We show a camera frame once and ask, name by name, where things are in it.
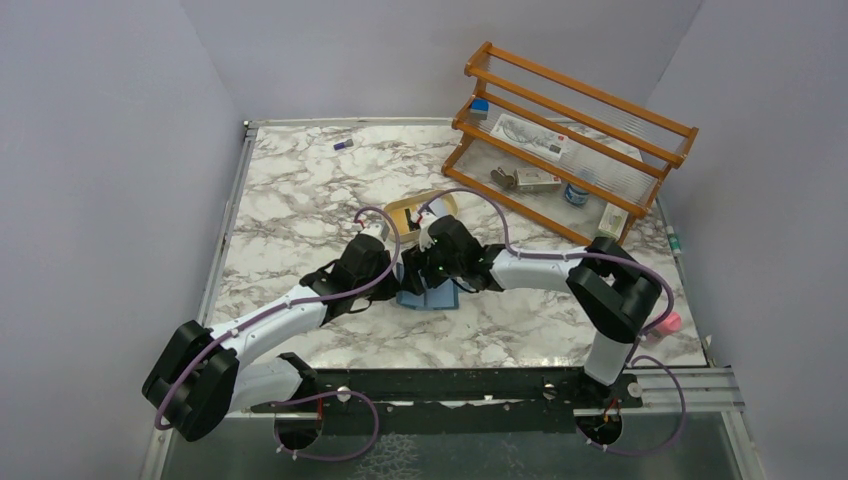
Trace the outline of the blue leather card holder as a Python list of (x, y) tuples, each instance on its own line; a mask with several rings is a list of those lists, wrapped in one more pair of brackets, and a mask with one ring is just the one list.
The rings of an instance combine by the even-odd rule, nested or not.
[(437, 288), (429, 288), (423, 294), (416, 295), (401, 291), (396, 295), (400, 307), (417, 311), (457, 310), (459, 308), (459, 289), (451, 281)]

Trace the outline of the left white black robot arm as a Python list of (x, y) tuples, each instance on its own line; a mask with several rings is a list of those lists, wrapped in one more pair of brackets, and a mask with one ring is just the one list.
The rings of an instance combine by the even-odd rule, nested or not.
[(400, 251), (363, 231), (340, 258), (304, 276), (288, 293), (248, 315), (206, 328), (191, 320), (172, 334), (142, 385), (154, 426), (196, 441), (231, 412), (276, 395), (290, 410), (313, 401), (314, 384), (299, 360), (258, 358), (284, 341), (352, 312), (359, 299), (393, 296)]

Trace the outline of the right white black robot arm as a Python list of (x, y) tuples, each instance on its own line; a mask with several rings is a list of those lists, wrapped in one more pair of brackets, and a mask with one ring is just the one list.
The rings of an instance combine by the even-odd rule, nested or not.
[(474, 291), (571, 294), (596, 330), (576, 383), (579, 398), (592, 407), (616, 395), (616, 381), (660, 295), (669, 289), (659, 274), (610, 238), (597, 237), (569, 251), (483, 245), (452, 215), (421, 221), (419, 243), (402, 253), (401, 265), (401, 285), (416, 295), (452, 280)]

